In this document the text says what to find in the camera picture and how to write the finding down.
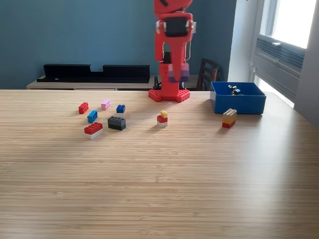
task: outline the stacked lego bricks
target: stacked lego bricks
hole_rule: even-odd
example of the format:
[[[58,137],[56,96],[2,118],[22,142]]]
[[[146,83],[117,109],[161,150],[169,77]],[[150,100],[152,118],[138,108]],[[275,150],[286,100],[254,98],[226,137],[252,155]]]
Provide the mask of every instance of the stacked lego bricks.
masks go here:
[[[108,119],[108,126],[111,129],[124,130],[126,128],[125,105],[118,105],[116,108],[116,116],[112,116]]]
[[[223,115],[223,128],[231,128],[236,123],[237,111],[229,109]]]
[[[108,119],[109,128],[116,130],[124,130],[126,128],[126,120],[124,118],[112,116]]]
[[[88,139],[94,139],[103,132],[103,125],[101,123],[93,123],[84,129],[84,136]]]
[[[161,111],[160,115],[158,116],[158,126],[159,127],[167,127],[168,124],[168,114],[166,111]]]

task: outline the white wall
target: white wall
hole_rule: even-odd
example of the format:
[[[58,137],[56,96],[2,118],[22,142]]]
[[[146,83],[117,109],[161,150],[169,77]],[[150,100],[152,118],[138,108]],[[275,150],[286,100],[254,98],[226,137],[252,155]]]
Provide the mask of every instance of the white wall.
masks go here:
[[[257,8],[257,0],[237,0],[228,74],[229,82],[249,81]]]
[[[319,0],[317,0],[295,110],[319,126]]]

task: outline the red lego brick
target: red lego brick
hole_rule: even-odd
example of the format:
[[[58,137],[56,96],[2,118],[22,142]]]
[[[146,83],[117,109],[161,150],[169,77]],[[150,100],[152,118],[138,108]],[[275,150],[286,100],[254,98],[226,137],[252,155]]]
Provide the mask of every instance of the red lego brick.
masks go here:
[[[89,109],[89,104],[83,103],[82,105],[79,106],[79,113],[82,115],[85,112],[87,112],[88,109]]]
[[[232,126],[234,126],[234,124],[236,123],[236,121],[234,121],[232,124],[227,124],[227,123],[223,123],[223,128],[231,128]]]
[[[167,122],[167,118],[164,118],[162,116],[158,116],[158,122],[160,123],[166,123]]]
[[[103,125],[101,123],[95,122],[91,124],[90,126],[87,126],[84,129],[84,133],[92,135],[96,133],[97,131],[100,131],[101,129],[103,129]]]
[[[190,91],[189,90],[179,90],[178,95],[176,97],[176,102],[183,102],[184,100],[187,100],[190,97]]]
[[[154,89],[149,90],[149,97],[156,102],[161,102],[163,100],[161,90],[154,90]]]

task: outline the white lego brick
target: white lego brick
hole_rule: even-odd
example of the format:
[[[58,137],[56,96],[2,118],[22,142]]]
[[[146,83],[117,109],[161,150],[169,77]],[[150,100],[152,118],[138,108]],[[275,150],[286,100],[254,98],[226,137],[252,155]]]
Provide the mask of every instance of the white lego brick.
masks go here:
[[[165,123],[160,123],[160,122],[158,122],[158,126],[159,126],[159,127],[167,127],[167,126],[168,126],[167,123],[168,123],[168,122],[165,122]]]
[[[236,118],[236,116],[237,116],[237,110],[229,109],[228,111],[224,113],[223,118],[233,119],[233,118]]]
[[[97,131],[97,132],[94,133],[94,134],[87,134],[87,133],[85,133],[84,136],[85,136],[86,138],[90,139],[90,140],[93,140],[93,139],[95,139],[97,136],[99,136],[102,132],[103,132],[103,129]]]
[[[124,118],[125,117],[125,112],[124,113],[116,113],[114,116],[115,117]]]

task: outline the lego brick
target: lego brick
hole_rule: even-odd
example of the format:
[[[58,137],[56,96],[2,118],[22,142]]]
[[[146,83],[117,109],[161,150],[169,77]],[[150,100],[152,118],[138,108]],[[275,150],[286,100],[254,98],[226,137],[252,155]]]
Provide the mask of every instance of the lego brick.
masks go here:
[[[236,110],[233,110],[233,109],[229,109],[228,111],[226,111],[223,115],[223,119],[227,119],[227,120],[230,120],[230,121],[234,121],[236,120],[236,117],[237,117],[237,111]]]
[[[119,105],[116,108],[116,113],[124,113],[125,112],[125,105]]]
[[[163,117],[163,118],[167,118],[168,114],[166,111],[161,111],[160,112],[160,115]]]
[[[89,104],[88,103],[83,103],[82,105],[79,106],[79,114],[84,114],[85,112],[87,112],[87,110],[89,109]]]
[[[88,115],[88,123],[94,123],[94,121],[98,118],[98,112],[97,111],[92,111]]]
[[[183,102],[187,100],[190,97],[190,91],[189,90],[179,90],[178,95],[176,97],[176,102]]]
[[[167,122],[167,118],[164,118],[163,116],[158,116],[158,122],[166,123]]]
[[[126,120],[124,118],[112,116],[108,119],[108,124],[123,126],[126,124]]]
[[[161,90],[149,90],[149,97],[156,102],[161,102],[163,100],[163,96],[161,94]]]
[[[126,128],[126,124],[123,125],[123,126],[117,126],[117,125],[109,124],[109,128],[122,131],[122,130],[124,130]]]
[[[168,122],[165,122],[165,123],[158,122],[159,127],[167,127],[167,125],[168,125]]]
[[[106,111],[111,105],[111,102],[110,100],[104,100],[102,103],[101,103],[101,109],[103,111]]]
[[[234,126],[235,123],[236,123],[236,121],[234,121],[232,124],[223,123],[222,127],[223,128],[231,128],[232,126]]]
[[[168,80],[171,83],[174,82],[187,82],[189,80],[189,65],[187,63],[182,64],[181,66],[181,73],[180,73],[180,79],[175,80],[175,77],[173,76],[173,66],[172,64],[168,67]]]
[[[84,128],[84,133],[86,134],[94,134],[97,131],[103,129],[103,125],[101,123],[93,123],[90,126],[87,126],[86,128]]]
[[[103,133],[103,129],[100,129],[99,131],[95,132],[94,134],[87,134],[84,133],[84,136],[90,140],[95,139],[97,136],[99,136],[101,133]]]
[[[124,113],[116,113],[114,116],[119,117],[119,118],[124,118],[125,115],[126,115],[126,113],[124,112]]]
[[[223,123],[232,124],[236,119],[223,119]]]

